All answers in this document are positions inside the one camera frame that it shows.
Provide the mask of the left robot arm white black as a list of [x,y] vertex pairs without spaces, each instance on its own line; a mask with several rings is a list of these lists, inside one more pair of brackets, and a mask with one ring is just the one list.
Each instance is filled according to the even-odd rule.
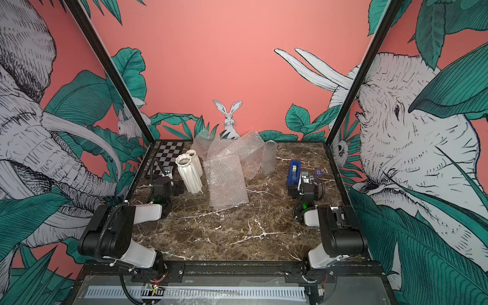
[[133,227],[167,218],[174,198],[183,191],[181,180],[163,176],[152,183],[148,204],[131,205],[125,201],[115,207],[99,206],[78,242],[78,252],[100,263],[122,263],[137,269],[155,268],[161,255],[134,241]]

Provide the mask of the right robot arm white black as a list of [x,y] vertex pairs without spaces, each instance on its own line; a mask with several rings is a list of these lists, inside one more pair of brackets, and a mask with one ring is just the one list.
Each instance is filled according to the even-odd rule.
[[368,241],[351,206],[317,205],[312,183],[290,183],[287,188],[296,200],[294,220],[320,231],[319,245],[306,257],[311,269],[327,269],[343,259],[367,254]]

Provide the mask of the large white ribbed vase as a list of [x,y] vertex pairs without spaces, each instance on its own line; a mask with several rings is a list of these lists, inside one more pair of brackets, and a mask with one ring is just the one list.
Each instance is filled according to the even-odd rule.
[[198,194],[202,190],[202,182],[191,157],[187,154],[179,155],[176,165],[186,189],[191,194]]

